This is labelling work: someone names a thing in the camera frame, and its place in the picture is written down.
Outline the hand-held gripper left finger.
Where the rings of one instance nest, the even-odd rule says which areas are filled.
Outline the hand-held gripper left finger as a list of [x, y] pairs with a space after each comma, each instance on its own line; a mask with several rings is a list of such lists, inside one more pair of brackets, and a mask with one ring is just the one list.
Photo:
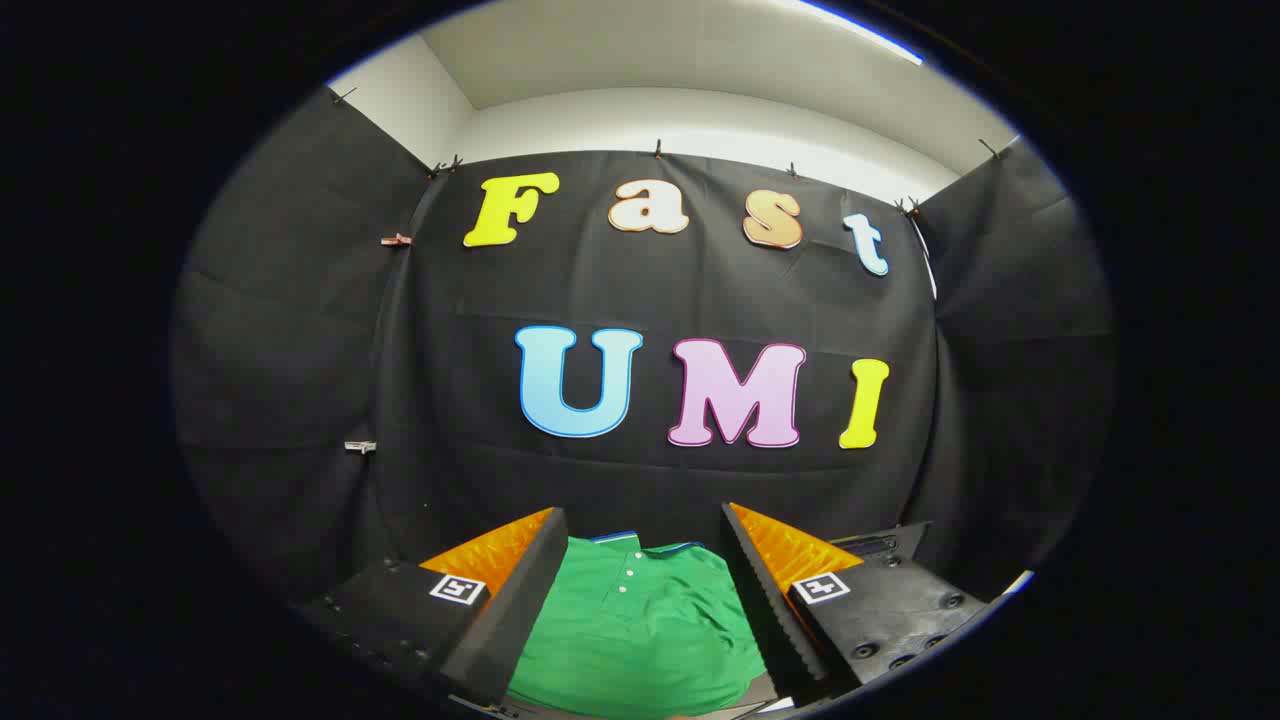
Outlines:
[[421, 562], [387, 560], [300, 606], [301, 618], [396, 684], [497, 705], [567, 550], [548, 507]]

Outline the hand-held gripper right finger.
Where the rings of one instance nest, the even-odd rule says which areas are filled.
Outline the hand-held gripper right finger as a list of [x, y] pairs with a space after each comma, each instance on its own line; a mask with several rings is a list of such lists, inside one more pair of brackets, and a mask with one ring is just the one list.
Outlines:
[[781, 697], [837, 700], [975, 629], [988, 602], [915, 560], [925, 523], [838, 543], [723, 503], [726, 562]]

